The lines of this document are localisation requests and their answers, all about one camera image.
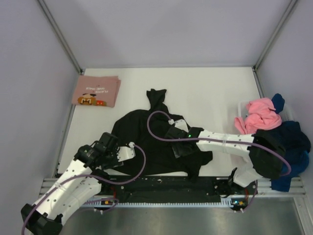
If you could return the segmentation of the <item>black t shirt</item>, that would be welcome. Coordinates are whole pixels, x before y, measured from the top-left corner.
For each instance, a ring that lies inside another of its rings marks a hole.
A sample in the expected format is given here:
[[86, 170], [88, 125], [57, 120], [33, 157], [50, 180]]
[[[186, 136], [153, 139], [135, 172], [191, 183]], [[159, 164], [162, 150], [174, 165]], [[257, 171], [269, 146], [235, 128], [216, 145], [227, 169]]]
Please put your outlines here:
[[116, 170], [135, 175], [141, 169], [143, 175], [185, 172], [188, 179], [196, 181], [200, 168], [213, 159], [213, 153], [201, 152], [190, 142], [164, 142], [152, 137], [155, 134], [164, 138], [170, 128], [168, 120], [180, 120], [181, 115], [171, 114], [164, 104], [166, 90], [150, 89], [146, 92], [150, 103], [149, 110], [134, 110], [117, 120], [111, 133], [118, 138], [120, 146], [134, 142], [145, 154], [143, 159], [139, 150], [136, 156], [116, 167]]

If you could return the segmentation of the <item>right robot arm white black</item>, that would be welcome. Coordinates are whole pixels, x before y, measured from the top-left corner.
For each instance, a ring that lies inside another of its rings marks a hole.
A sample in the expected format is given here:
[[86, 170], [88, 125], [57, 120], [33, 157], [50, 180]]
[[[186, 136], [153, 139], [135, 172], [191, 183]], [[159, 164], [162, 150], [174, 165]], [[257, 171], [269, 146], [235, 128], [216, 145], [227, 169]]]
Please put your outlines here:
[[261, 178], [279, 179], [282, 175], [285, 149], [265, 130], [255, 134], [234, 135], [211, 132], [199, 127], [185, 129], [173, 124], [164, 136], [201, 152], [218, 151], [239, 156], [244, 163], [234, 167], [228, 181], [232, 193], [241, 193], [250, 183]]

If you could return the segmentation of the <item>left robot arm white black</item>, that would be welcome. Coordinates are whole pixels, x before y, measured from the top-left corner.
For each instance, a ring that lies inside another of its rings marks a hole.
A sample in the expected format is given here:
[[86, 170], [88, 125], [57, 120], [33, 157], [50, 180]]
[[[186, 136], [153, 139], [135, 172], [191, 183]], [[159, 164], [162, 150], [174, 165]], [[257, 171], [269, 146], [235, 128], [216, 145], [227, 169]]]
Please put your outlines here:
[[119, 147], [118, 138], [107, 132], [91, 145], [81, 146], [53, 186], [35, 203], [23, 206], [21, 234], [58, 235], [90, 198], [110, 191], [114, 182], [105, 171], [133, 155], [132, 148]]

